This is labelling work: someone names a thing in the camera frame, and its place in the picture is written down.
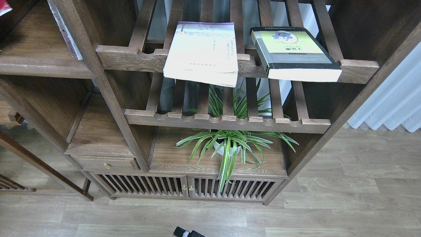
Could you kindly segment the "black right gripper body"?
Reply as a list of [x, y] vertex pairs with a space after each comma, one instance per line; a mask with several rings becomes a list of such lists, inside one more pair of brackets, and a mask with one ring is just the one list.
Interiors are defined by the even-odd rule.
[[188, 237], [205, 237], [204, 235], [202, 235], [202, 234], [200, 234], [200, 233], [198, 233], [197, 231], [191, 231], [189, 234], [188, 234]]

